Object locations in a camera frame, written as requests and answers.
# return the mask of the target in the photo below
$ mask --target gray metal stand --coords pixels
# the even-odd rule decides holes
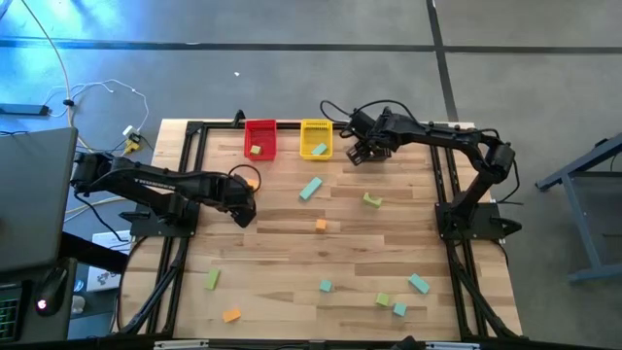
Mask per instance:
[[[546,191],[563,184],[570,202],[590,268],[569,274],[571,282],[622,275],[622,263],[609,262],[607,247],[622,239],[622,172],[586,172],[622,151],[622,133],[603,142],[584,156],[556,171],[536,187]]]

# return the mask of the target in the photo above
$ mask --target keyboard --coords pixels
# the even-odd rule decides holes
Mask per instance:
[[[22,297],[21,282],[0,284],[0,343],[19,339]]]

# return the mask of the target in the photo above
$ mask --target gray floor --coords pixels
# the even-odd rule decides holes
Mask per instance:
[[[185,0],[30,1],[56,38],[303,44],[430,45],[423,0]],[[450,45],[622,46],[617,0],[436,0],[443,39]],[[15,2],[0,19],[0,36],[41,33]],[[163,52],[61,51],[72,84],[119,79],[148,96],[144,134],[156,140],[164,118],[308,118],[329,98],[353,108],[378,98],[399,99],[422,120],[446,120],[433,53],[426,52]],[[570,285],[586,264],[561,189],[538,180],[622,127],[621,55],[448,54],[461,121],[495,127],[512,141],[524,207],[502,208],[523,223],[507,251],[525,335],[538,340],[622,347],[622,278]],[[51,50],[0,49],[0,101],[40,103],[62,76]],[[94,87],[78,100],[76,125],[94,148],[110,148],[128,124],[144,116],[129,90]],[[60,110],[60,96],[52,107]],[[0,118],[0,129],[62,127],[61,119]],[[148,161],[148,151],[132,156]],[[513,180],[493,189],[501,197]],[[77,206],[72,200],[68,207]],[[128,225],[101,212],[113,228]],[[89,237],[104,231],[84,214],[66,230]],[[102,302],[92,310],[110,309]],[[72,323],[72,336],[101,333],[101,317]]]

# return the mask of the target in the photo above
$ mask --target red basket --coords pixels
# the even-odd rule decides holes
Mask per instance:
[[[244,126],[244,157],[250,160],[273,160],[276,157],[276,121],[249,121]],[[251,155],[251,147],[260,146],[258,156]]]

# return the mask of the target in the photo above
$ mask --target green block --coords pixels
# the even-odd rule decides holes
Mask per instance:
[[[321,143],[311,153],[313,154],[313,156],[319,156],[322,153],[324,153],[327,148],[328,148],[327,145],[325,145],[324,143]]]
[[[376,303],[382,306],[389,306],[389,296],[384,293],[378,293],[376,296]]]
[[[210,269],[210,272],[207,274],[207,279],[205,280],[205,288],[213,291],[216,289],[216,283],[218,282],[218,277],[221,275],[221,271],[217,268]]]
[[[322,184],[320,178],[314,178],[311,182],[300,192],[300,197],[304,200],[309,199],[311,194]]]
[[[320,291],[322,292],[330,292],[330,289],[332,288],[332,282],[330,282],[329,280],[322,280],[322,282],[320,282]]]
[[[369,196],[369,192],[365,193],[365,195],[363,196],[363,200],[366,204],[375,206],[376,208],[380,208],[380,204],[382,204],[382,198],[373,199]]]
[[[422,280],[421,277],[419,277],[419,275],[416,273],[413,273],[408,281],[410,281],[410,283],[415,286],[415,288],[422,294],[427,294],[430,290],[430,285],[426,283],[426,281]]]
[[[251,155],[254,156],[258,156],[261,153],[261,147],[260,146],[253,146],[251,147]]]
[[[401,302],[396,302],[396,304],[393,307],[393,313],[401,317],[404,317],[406,315],[406,304],[401,303]]]

